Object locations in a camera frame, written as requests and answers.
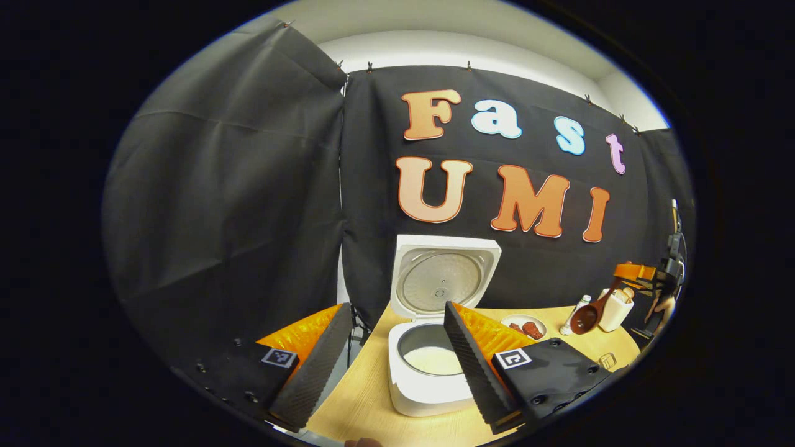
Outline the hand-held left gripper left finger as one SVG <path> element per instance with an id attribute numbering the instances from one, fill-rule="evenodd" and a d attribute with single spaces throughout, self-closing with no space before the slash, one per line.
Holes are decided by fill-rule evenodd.
<path id="1" fill-rule="evenodd" d="M 298 432 L 312 416 L 350 330 L 346 302 L 260 340 L 185 361 L 177 374 L 242 418 Z"/>

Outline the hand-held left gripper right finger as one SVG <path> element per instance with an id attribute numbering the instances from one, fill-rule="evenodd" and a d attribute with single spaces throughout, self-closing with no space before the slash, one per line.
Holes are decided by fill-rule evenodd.
<path id="1" fill-rule="evenodd" d="M 534 432 L 614 382 L 614 374 L 560 338 L 536 341 L 454 302 L 443 327 L 494 435 Z"/>

